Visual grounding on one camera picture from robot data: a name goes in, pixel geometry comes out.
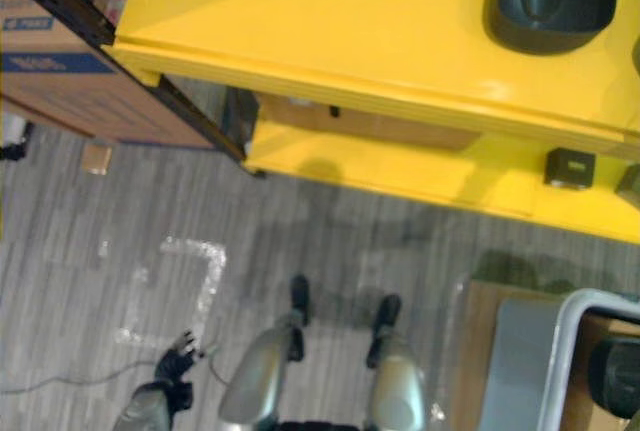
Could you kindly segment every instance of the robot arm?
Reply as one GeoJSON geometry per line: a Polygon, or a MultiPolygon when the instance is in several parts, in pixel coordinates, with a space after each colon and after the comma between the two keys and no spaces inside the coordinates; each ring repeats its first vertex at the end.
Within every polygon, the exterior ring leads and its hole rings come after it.
{"type": "Polygon", "coordinates": [[[131,401],[118,417],[113,431],[169,431],[171,416],[163,389],[158,383],[149,383],[139,387],[131,401]]]}
{"type": "Polygon", "coordinates": [[[155,381],[136,389],[114,431],[169,431],[175,413],[191,408],[193,387],[181,378],[194,364],[193,342],[188,331],[167,350],[156,366],[155,381]]]}

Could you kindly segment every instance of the metal frame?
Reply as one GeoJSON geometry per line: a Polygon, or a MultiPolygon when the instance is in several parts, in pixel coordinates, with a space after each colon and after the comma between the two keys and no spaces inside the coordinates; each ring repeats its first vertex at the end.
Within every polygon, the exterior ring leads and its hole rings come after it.
{"type": "Polygon", "coordinates": [[[115,40],[115,26],[106,19],[90,0],[35,1],[77,36],[82,38],[87,44],[109,59],[120,71],[144,87],[205,139],[214,144],[217,150],[224,152],[236,162],[243,161],[246,158],[242,147],[225,136],[222,130],[215,123],[209,121],[168,79],[163,77],[157,87],[144,86],[102,51],[101,45],[113,44],[115,40]]]}

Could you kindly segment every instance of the yellow shelf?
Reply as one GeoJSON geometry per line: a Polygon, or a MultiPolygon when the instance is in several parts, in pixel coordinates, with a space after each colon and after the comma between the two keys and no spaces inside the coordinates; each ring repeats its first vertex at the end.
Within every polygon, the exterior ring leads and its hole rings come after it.
{"type": "Polygon", "coordinates": [[[208,79],[462,129],[640,156],[639,0],[587,45],[493,42],[485,0],[128,0],[111,52],[208,79]]]}
{"type": "Polygon", "coordinates": [[[614,190],[628,165],[598,157],[592,188],[543,184],[550,146],[486,135],[460,153],[259,120],[247,167],[640,244],[640,211],[614,190]]]}

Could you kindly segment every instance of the metal leg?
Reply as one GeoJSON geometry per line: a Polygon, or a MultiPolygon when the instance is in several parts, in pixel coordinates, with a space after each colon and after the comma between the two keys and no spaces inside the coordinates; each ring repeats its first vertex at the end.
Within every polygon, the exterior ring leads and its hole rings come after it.
{"type": "Polygon", "coordinates": [[[426,425],[422,371],[406,341],[383,327],[380,361],[367,411],[367,431],[422,431],[426,425]]]}
{"type": "Polygon", "coordinates": [[[286,365],[302,322],[294,309],[253,341],[220,403],[222,429],[266,431],[277,423],[286,365]]]}

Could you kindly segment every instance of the cable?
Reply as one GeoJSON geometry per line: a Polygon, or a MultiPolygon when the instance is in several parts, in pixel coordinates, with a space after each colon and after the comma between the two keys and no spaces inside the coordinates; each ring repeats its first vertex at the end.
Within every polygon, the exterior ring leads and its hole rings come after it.
{"type": "Polygon", "coordinates": [[[222,384],[223,386],[229,386],[229,382],[225,381],[224,379],[222,379],[220,377],[220,375],[218,374],[218,372],[216,371],[216,368],[213,367],[213,357],[214,356],[215,355],[212,354],[211,356],[209,356],[209,359],[207,360],[208,364],[209,364],[209,371],[211,371],[211,374],[213,374],[213,377],[216,378],[216,380],[218,380],[218,382],[220,384],[222,384]]]}
{"type": "Polygon", "coordinates": [[[53,376],[51,378],[45,379],[44,381],[40,381],[39,383],[36,383],[32,386],[28,386],[26,388],[0,389],[0,395],[16,395],[16,394],[31,393],[32,391],[36,391],[52,383],[68,384],[71,386],[97,386],[99,384],[104,384],[106,382],[109,382],[112,379],[117,378],[121,374],[126,373],[131,369],[138,368],[140,366],[155,366],[155,365],[156,365],[155,361],[134,361],[133,363],[127,364],[123,368],[117,371],[114,371],[111,374],[108,374],[104,378],[90,379],[86,381],[75,380],[75,379],[65,378],[61,376],[53,376]]]}

